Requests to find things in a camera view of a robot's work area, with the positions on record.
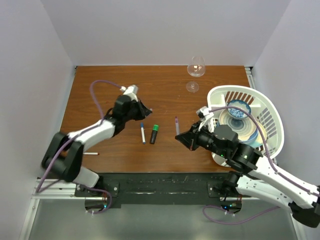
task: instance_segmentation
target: gray floor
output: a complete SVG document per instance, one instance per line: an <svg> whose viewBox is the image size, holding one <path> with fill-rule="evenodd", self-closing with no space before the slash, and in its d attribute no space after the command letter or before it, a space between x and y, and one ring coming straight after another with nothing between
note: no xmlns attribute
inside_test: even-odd
<svg viewBox="0 0 320 240"><path fill-rule="evenodd" d="M240 221L273 207L246 200L236 217L216 209L220 221ZM296 240L290 215L281 209L242 225L208 221L197 205L123 205L91 217L84 200L41 200L30 240Z"/></svg>

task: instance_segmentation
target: stacked plates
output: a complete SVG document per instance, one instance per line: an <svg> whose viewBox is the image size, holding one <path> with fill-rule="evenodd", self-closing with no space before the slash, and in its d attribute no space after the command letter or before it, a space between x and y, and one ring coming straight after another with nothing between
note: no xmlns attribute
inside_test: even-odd
<svg viewBox="0 0 320 240"><path fill-rule="evenodd" d="M259 122L258 124L263 132L264 137L266 138L266 130ZM219 125L228 125L234 132L238 134L239 141L244 144L250 145L254 148L262 145L262 138L257 129L257 126L249 117L237 119L229 114L228 110L225 109L220 114Z"/></svg>

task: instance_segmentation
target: white wall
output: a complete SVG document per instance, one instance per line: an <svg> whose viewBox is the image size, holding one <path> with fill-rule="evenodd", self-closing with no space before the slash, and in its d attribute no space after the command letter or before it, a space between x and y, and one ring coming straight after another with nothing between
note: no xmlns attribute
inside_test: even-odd
<svg viewBox="0 0 320 240"><path fill-rule="evenodd" d="M16 240L72 64L39 0L0 2L0 239Z"/></svg>
<svg viewBox="0 0 320 240"><path fill-rule="evenodd" d="M279 111L284 147L279 164L320 185L320 1L292 0L253 67L258 90ZM320 228L306 228L316 240Z"/></svg>
<svg viewBox="0 0 320 240"><path fill-rule="evenodd" d="M252 66L290 0L41 0L76 65Z"/></svg>

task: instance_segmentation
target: pen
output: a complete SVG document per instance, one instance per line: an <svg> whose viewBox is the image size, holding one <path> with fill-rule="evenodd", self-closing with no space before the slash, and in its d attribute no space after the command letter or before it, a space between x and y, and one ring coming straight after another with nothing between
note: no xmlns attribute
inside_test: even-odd
<svg viewBox="0 0 320 240"><path fill-rule="evenodd" d="M177 135L180 134L178 117L175 117L175 132L176 132Z"/></svg>
<svg viewBox="0 0 320 240"><path fill-rule="evenodd" d="M141 127L142 143L146 144L145 129L144 129L144 123L143 122L140 123L140 127Z"/></svg>
<svg viewBox="0 0 320 240"><path fill-rule="evenodd" d="M98 152L84 152L83 155L99 155Z"/></svg>

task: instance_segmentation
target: wooden table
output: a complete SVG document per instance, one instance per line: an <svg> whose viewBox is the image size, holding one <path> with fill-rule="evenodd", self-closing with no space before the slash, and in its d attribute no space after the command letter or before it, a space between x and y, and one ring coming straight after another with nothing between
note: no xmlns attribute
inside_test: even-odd
<svg viewBox="0 0 320 240"><path fill-rule="evenodd" d="M138 97L153 114L147 117L144 131L147 144L142 144L140 121L129 121L116 137L93 146L84 155L83 165L104 172L225 172L211 152L202 148L189 151L175 140L175 116L180 132L198 121L196 110L207 105L210 89L221 85L249 86L243 66L206 66L202 77L192 77L187 66L79 66L65 110L61 131L77 131L95 123L99 112L91 98L89 86L94 80L110 80L121 86L137 85ZM196 81L199 91L187 91L186 84ZM96 96L104 112L113 107L119 89L97 83ZM149 144L153 125L159 125L155 144Z"/></svg>

